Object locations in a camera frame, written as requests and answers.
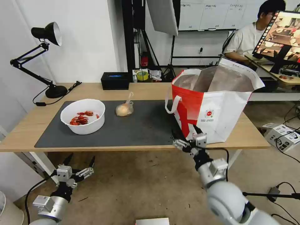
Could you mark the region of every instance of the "lamp shade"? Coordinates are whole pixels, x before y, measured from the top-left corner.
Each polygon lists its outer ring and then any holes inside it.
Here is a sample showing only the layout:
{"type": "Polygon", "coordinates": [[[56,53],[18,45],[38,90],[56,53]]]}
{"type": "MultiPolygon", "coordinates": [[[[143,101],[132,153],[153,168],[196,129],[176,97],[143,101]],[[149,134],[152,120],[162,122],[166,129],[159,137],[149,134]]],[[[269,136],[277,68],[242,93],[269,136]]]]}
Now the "lamp shade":
{"type": "Polygon", "coordinates": [[[55,45],[62,45],[62,36],[56,22],[49,23],[45,28],[33,27],[31,33],[35,38],[48,39],[55,45]]]}

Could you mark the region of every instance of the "lamp arm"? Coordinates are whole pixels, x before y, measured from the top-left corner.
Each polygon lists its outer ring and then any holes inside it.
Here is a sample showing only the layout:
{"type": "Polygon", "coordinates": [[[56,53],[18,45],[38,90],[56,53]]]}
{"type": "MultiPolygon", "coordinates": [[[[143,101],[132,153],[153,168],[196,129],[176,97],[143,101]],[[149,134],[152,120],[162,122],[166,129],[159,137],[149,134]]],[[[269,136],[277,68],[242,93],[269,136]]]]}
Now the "lamp arm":
{"type": "Polygon", "coordinates": [[[39,46],[37,46],[34,49],[26,52],[25,54],[21,55],[20,57],[18,57],[16,59],[12,59],[10,61],[10,64],[13,67],[15,67],[15,68],[17,68],[17,69],[19,69],[19,70],[27,73],[28,75],[32,76],[33,78],[35,78],[35,79],[43,82],[44,84],[46,84],[46,85],[48,85],[50,87],[55,87],[56,85],[53,84],[53,81],[48,81],[45,78],[43,78],[43,77],[41,77],[41,76],[39,76],[39,75],[37,75],[37,74],[35,74],[35,73],[31,72],[30,70],[28,70],[28,69],[26,69],[26,68],[23,67],[23,64],[27,63],[28,61],[34,59],[35,57],[37,57],[37,56],[39,56],[41,54],[43,54],[44,52],[48,51],[48,49],[49,49],[49,43],[43,42],[39,46]],[[35,51],[35,50],[37,50],[39,48],[43,48],[44,50],[41,51],[41,52],[39,52],[39,53],[37,53],[37,54],[35,54],[34,56],[24,57],[24,56],[32,53],[33,51],[35,51]]]}

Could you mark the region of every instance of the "concrete floor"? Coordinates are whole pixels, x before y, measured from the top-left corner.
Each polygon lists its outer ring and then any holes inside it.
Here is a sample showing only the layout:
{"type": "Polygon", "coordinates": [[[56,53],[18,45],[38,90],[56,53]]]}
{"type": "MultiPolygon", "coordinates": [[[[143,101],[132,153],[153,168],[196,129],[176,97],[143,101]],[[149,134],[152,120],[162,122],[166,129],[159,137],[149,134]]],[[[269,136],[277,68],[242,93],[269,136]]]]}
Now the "concrete floor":
{"type": "MultiPolygon", "coordinates": [[[[292,105],[291,102],[250,102],[245,113],[257,126],[268,122],[283,123],[283,116],[292,105]]],[[[300,121],[295,119],[289,124],[299,127],[300,121]]],[[[288,153],[300,159],[300,146],[288,153]]],[[[49,158],[57,165],[67,155],[49,153],[49,158]]],[[[179,150],[78,152],[74,154],[71,166],[82,169],[93,155],[96,155],[95,173],[74,190],[63,225],[134,225],[135,219],[159,217],[169,217],[171,225],[221,224],[207,210],[206,193],[201,188],[193,160],[187,154],[179,150]]],[[[226,157],[223,151],[212,151],[210,155],[212,158],[226,157]]],[[[300,192],[299,169],[298,162],[274,148],[246,150],[230,168],[229,180],[247,192],[266,193],[282,181],[290,182],[300,192]]],[[[31,193],[29,205],[38,194],[49,195],[54,189],[54,183],[47,181],[31,193]]],[[[292,192],[285,184],[280,190],[286,194],[292,192]]],[[[280,207],[264,197],[248,199],[269,214],[277,213],[290,219],[280,207]]],[[[298,200],[278,199],[276,202],[300,221],[298,200]]],[[[17,205],[23,208],[23,199],[17,205]]],[[[35,220],[36,210],[30,207],[30,212],[35,220]]],[[[276,219],[281,224],[288,224],[276,219]]]]}

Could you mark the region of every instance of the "shopping bag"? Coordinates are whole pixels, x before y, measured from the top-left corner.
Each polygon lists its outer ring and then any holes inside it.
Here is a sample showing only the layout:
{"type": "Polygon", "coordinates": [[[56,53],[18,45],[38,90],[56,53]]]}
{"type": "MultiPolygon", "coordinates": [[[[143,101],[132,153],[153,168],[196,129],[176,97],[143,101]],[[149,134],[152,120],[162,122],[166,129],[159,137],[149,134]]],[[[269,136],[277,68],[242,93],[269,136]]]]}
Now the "shopping bag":
{"type": "Polygon", "coordinates": [[[204,70],[187,69],[172,81],[174,114],[187,140],[196,134],[196,125],[207,134],[207,143],[224,142],[232,132],[251,93],[264,87],[250,68],[227,59],[204,70]]]}

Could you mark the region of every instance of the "black tissue box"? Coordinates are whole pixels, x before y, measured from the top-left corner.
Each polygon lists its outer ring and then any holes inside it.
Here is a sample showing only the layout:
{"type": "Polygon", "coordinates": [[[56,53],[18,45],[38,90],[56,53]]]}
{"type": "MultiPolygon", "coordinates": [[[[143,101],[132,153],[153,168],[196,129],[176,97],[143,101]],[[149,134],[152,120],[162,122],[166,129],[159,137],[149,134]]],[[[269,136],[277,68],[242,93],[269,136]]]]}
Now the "black tissue box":
{"type": "Polygon", "coordinates": [[[101,78],[103,90],[128,90],[127,72],[104,72],[101,78]]]}

